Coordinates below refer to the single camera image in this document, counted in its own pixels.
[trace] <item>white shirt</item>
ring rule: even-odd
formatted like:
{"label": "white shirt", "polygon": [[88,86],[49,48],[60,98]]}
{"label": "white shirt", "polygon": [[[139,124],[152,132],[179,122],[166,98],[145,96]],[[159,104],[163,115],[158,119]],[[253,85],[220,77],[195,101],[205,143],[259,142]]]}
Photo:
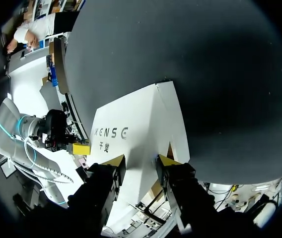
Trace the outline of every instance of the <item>white shirt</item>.
{"label": "white shirt", "polygon": [[14,39],[16,39],[18,43],[26,44],[27,41],[25,40],[25,35],[29,30],[37,37],[39,41],[41,41],[46,36],[53,35],[54,21],[55,13],[44,16],[36,21],[25,23],[18,27],[14,34]]}

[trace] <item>wire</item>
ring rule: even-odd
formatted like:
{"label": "wire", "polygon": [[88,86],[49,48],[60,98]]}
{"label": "wire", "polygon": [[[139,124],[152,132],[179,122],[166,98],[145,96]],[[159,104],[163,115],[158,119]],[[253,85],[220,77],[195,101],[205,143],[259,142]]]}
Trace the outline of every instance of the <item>wire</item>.
{"label": "wire", "polygon": [[166,201],[162,202],[162,204],[161,204],[160,206],[158,206],[158,207],[154,210],[154,212],[152,212],[152,214],[154,214],[165,202],[166,202]]}
{"label": "wire", "polygon": [[114,231],[110,228],[110,227],[107,227],[107,226],[104,226],[105,228],[108,228],[109,230],[111,230],[111,232],[112,232],[112,234],[116,234],[116,233],[114,233]]}
{"label": "wire", "polygon": [[222,192],[222,193],[217,193],[217,192],[214,192],[214,191],[211,191],[211,190],[209,190],[209,192],[214,193],[214,194],[217,194],[217,195],[221,195],[221,194],[226,194],[226,193],[228,193],[228,191]]}
{"label": "wire", "polygon": [[36,178],[38,178],[38,179],[43,179],[43,180],[45,180],[45,181],[47,181],[47,182],[53,182],[53,183],[62,183],[62,184],[69,183],[69,182],[55,181],[55,180],[52,180],[52,179],[49,179],[49,178],[46,178],[46,177],[42,177],[42,176],[40,176],[40,175],[37,175],[37,174],[35,174],[35,173],[33,173],[33,172],[31,172],[31,171],[28,171],[27,169],[23,168],[23,167],[22,167],[20,164],[18,164],[17,162],[15,162],[15,161],[13,161],[13,160],[12,160],[12,162],[13,162],[14,166],[16,166],[17,168],[23,170],[23,171],[26,172],[27,174],[32,175],[32,176],[34,176],[34,177],[36,177]]}
{"label": "wire", "polygon": [[229,197],[230,197],[230,195],[231,195],[231,193],[232,193],[232,188],[233,188],[233,186],[230,188],[230,190],[228,191],[228,194],[225,196],[225,198],[221,201],[221,203],[219,204],[219,206],[216,208],[216,211],[219,209],[219,207],[224,203],[224,201],[225,200],[227,200]]}
{"label": "wire", "polygon": [[29,178],[30,180],[32,180],[32,181],[36,182],[37,184],[39,184],[42,189],[45,189],[45,188],[43,187],[43,185],[42,185],[38,180],[34,179],[33,177],[31,177],[30,175],[28,175],[27,173],[25,173],[25,172],[24,172],[23,170],[21,170],[19,167],[17,167],[17,166],[15,166],[15,167],[16,167],[23,175],[25,175],[27,178]]}
{"label": "wire", "polygon": [[56,175],[65,177],[67,180],[69,180],[69,182],[61,182],[61,183],[73,183],[73,180],[72,180],[70,177],[68,177],[67,175],[65,175],[65,174],[63,174],[63,173],[61,173],[61,172],[59,172],[59,171],[53,170],[53,169],[51,169],[51,168],[48,168],[48,167],[45,167],[45,166],[42,166],[42,165],[37,164],[37,163],[35,162],[35,161],[36,161],[36,157],[35,157],[35,156],[34,156],[34,160],[32,160],[32,159],[31,159],[31,156],[30,156],[30,154],[29,154],[29,152],[28,152],[28,148],[27,148],[27,142],[28,142],[29,140],[31,140],[31,138],[29,138],[29,137],[25,138],[25,140],[24,140],[24,149],[25,149],[25,153],[26,153],[26,155],[27,155],[27,158],[33,163],[33,165],[35,165],[35,166],[37,166],[37,167],[39,167],[39,168],[41,168],[41,169],[43,169],[43,170],[46,170],[46,171],[48,171],[48,172],[51,172],[51,173],[54,173],[54,174],[56,174]]}

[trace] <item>gray table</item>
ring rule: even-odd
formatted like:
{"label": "gray table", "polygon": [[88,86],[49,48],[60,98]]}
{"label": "gray table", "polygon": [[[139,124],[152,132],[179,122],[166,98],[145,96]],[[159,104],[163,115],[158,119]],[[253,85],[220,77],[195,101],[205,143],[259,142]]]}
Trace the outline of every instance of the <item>gray table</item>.
{"label": "gray table", "polygon": [[87,0],[66,71],[88,134],[98,107],[173,80],[198,179],[282,176],[282,43],[248,0]]}

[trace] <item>blue strip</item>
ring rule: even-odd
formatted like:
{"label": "blue strip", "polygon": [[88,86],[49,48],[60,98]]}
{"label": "blue strip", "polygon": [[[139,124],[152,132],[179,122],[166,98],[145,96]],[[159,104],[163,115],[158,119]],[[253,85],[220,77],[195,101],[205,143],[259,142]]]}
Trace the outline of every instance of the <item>blue strip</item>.
{"label": "blue strip", "polygon": [[0,123],[0,128],[11,138],[14,139],[14,137],[1,125]]}
{"label": "blue strip", "polygon": [[[0,128],[11,138],[11,139],[15,139],[2,125],[1,125],[1,123],[0,123]],[[35,151],[35,149],[33,148],[33,151],[34,151],[34,162],[36,161],[36,151]]]}
{"label": "blue strip", "polygon": [[35,149],[33,148],[33,150],[34,150],[34,163],[35,163],[35,161],[36,161],[36,151],[35,151]]}
{"label": "blue strip", "polygon": [[22,137],[22,134],[21,134],[21,122],[22,122],[22,120],[24,119],[24,117],[26,117],[27,115],[24,115],[24,116],[22,116],[19,120],[18,120],[18,122],[17,122],[17,125],[16,125],[16,127],[17,127],[17,130],[18,130],[18,133],[20,134],[20,136]]}

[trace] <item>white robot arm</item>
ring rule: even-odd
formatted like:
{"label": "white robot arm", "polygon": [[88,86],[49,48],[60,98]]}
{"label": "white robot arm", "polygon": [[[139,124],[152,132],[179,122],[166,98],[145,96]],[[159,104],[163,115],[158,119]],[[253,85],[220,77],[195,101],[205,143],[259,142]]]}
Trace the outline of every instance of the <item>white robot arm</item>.
{"label": "white robot arm", "polygon": [[[43,121],[40,118],[21,115],[9,98],[4,99],[0,106],[0,154],[10,158],[23,174],[40,178],[47,197],[56,203],[62,203],[63,197],[51,183],[58,182],[54,179],[60,176],[66,178],[62,183],[73,182],[72,179],[61,173],[56,162],[49,160],[27,143],[28,140],[31,141],[29,136],[38,134]],[[44,145],[37,141],[36,147]],[[45,176],[34,175],[34,172],[43,172]]]}

